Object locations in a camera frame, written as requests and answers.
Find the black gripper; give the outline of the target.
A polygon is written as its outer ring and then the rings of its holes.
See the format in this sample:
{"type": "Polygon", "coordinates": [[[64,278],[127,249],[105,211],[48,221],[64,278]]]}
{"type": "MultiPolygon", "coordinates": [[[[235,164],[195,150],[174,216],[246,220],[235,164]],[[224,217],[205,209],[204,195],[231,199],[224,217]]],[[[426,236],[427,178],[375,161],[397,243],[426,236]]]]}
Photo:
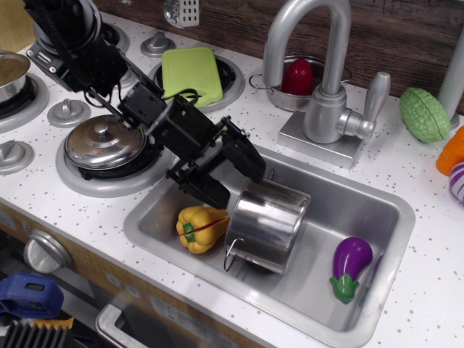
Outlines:
{"type": "Polygon", "coordinates": [[[209,175],[223,160],[256,183],[264,178],[265,160],[231,118],[214,123],[182,96],[173,97],[149,131],[178,158],[167,177],[211,207],[225,209],[230,199],[229,190],[209,175]]]}

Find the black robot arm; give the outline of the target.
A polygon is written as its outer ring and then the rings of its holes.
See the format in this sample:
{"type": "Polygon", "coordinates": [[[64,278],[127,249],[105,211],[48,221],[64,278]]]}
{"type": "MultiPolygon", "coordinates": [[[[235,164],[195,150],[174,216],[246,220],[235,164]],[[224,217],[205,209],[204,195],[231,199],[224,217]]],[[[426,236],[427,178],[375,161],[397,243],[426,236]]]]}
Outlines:
{"type": "Polygon", "coordinates": [[[255,182],[265,161],[229,117],[214,123],[200,110],[206,91],[188,84],[158,86],[104,37],[102,17],[89,1],[27,1],[36,42],[30,58],[68,91],[106,109],[81,122],[62,145],[61,173],[92,183],[83,193],[130,194],[163,177],[198,200],[224,208],[230,194],[211,176],[229,161],[255,182]]]}

